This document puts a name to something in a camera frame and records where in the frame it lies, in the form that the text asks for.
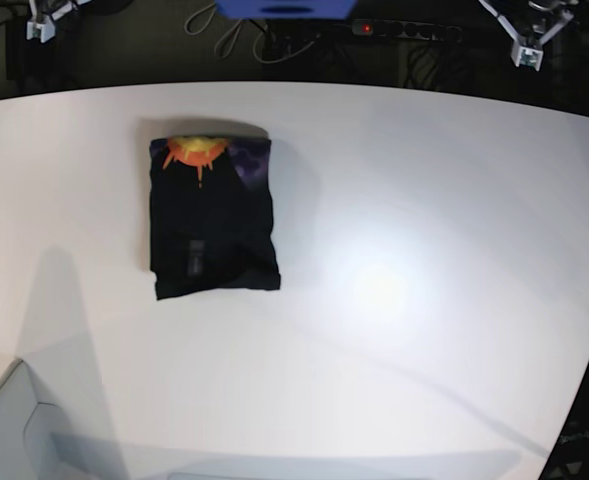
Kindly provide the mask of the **black t-shirt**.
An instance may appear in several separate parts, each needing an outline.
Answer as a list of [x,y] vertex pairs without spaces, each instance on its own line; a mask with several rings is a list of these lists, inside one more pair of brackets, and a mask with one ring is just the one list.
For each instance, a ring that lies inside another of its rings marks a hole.
[[245,136],[151,141],[150,269],[158,299],[279,289],[271,146],[268,138]]

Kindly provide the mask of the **black equipment box left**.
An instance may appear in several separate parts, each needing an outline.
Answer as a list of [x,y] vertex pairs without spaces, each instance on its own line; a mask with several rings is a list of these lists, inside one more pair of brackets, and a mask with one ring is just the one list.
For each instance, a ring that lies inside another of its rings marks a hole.
[[5,24],[6,78],[18,85],[29,79],[45,82],[56,66],[54,44],[28,40],[26,30],[26,15],[14,15]]

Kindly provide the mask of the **black power strip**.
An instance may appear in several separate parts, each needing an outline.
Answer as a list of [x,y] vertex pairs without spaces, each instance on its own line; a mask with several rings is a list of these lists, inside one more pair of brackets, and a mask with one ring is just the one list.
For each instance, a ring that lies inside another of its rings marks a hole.
[[376,41],[462,43],[465,37],[458,26],[427,22],[355,19],[349,26],[353,35]]

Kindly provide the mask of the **blue box overhead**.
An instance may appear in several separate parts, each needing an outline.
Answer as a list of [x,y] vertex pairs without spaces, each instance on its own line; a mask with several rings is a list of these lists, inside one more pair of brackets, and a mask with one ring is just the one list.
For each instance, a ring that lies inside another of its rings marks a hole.
[[355,0],[217,0],[231,19],[345,19]]

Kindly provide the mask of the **white bin bottom left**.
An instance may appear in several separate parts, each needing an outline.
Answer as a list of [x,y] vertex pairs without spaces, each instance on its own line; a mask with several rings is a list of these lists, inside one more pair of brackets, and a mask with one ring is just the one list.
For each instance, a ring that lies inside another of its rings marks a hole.
[[58,405],[38,398],[16,361],[0,381],[0,479],[126,479],[117,447],[74,432]]

